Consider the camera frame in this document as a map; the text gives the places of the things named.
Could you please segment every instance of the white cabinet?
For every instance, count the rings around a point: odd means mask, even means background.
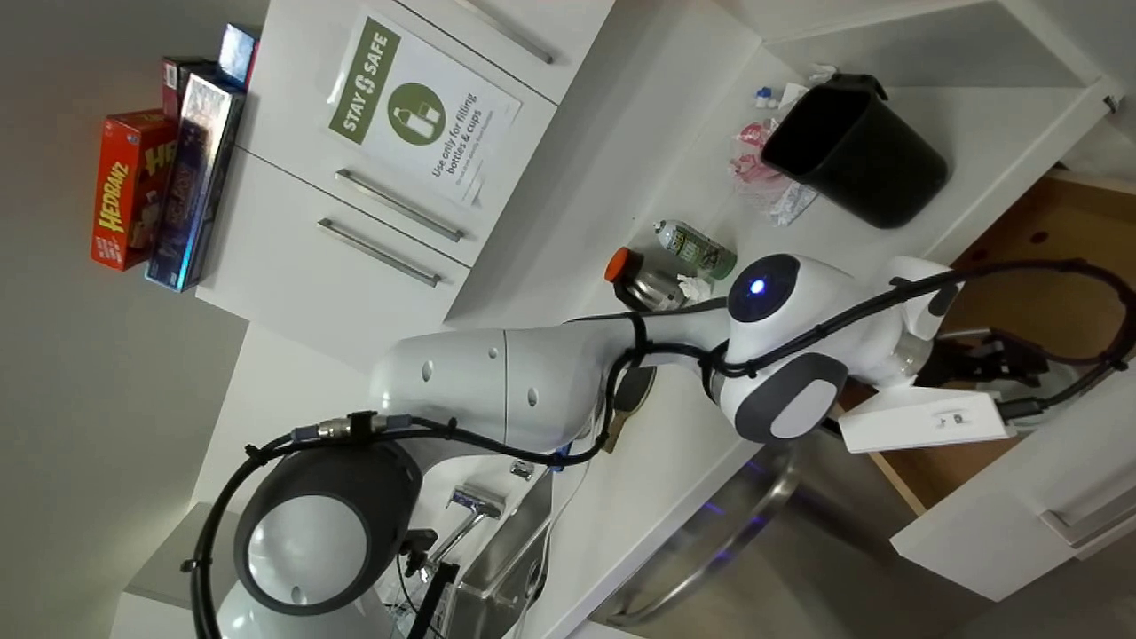
[[[227,190],[200,299],[347,366],[440,328],[465,283],[463,263],[248,152]]]
[[[614,0],[397,0],[561,104]]]
[[[475,178],[478,190],[471,202],[451,199],[394,158],[378,158],[359,140],[329,132],[329,99],[367,18],[425,41],[518,104],[497,152],[488,157],[488,165]],[[240,145],[314,186],[471,266],[550,118],[554,104],[394,0],[272,0],[248,87]]]

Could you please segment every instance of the red box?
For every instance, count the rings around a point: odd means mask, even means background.
[[[154,253],[173,157],[178,119],[161,110],[107,118],[92,231],[97,263],[129,268]]]

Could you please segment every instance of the drawer handle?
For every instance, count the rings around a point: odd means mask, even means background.
[[[369,235],[362,235],[362,231],[354,231],[354,225],[347,225],[347,223],[342,223],[342,218],[322,216],[320,225],[327,225],[327,231],[336,235],[342,241],[354,246],[359,253],[386,263],[392,268],[397,268],[397,273],[405,273],[405,278],[413,278],[413,280],[423,280],[425,286],[445,283],[440,273],[432,273],[432,268],[425,268],[425,266],[420,266],[420,263],[392,253],[386,246],[372,241]]]
[[[546,44],[532,28],[518,26],[508,10],[495,8],[495,0],[465,0],[465,3],[540,65],[554,66],[561,61],[554,44]]]
[[[372,195],[372,199],[384,199],[386,204],[394,204],[394,209],[405,214],[410,218],[414,218],[414,223],[445,235],[449,241],[463,241],[463,237],[465,237],[463,225],[432,216],[430,209],[414,204],[413,199],[384,186],[381,179],[372,179],[372,178],[367,178],[367,172],[359,172],[359,169],[350,169],[350,165],[342,165],[336,178],[345,178],[350,186],[359,186],[359,190],[367,190],[367,195]]]

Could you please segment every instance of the poster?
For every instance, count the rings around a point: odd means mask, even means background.
[[[516,113],[516,95],[413,33],[367,18],[334,87],[329,132],[469,204]]]

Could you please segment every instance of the white robot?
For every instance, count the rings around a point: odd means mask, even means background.
[[[603,429],[587,449],[569,447],[595,429],[595,402],[614,392],[627,366],[698,366],[708,398],[755,444],[816,429],[850,377],[878,388],[878,398],[840,416],[846,441],[863,425],[887,437],[887,416],[1000,425],[992,392],[911,388],[963,280],[922,259],[895,259],[890,286],[878,295],[882,283],[863,286],[836,266],[766,255],[737,273],[724,306],[400,340],[372,373],[372,410],[253,449],[220,492],[214,512],[253,467],[283,459],[240,513],[240,580],[223,598],[220,628],[210,594],[217,523],[204,528],[188,559],[200,635],[392,635],[367,594],[410,545],[423,473],[484,447],[546,463],[593,459]]]

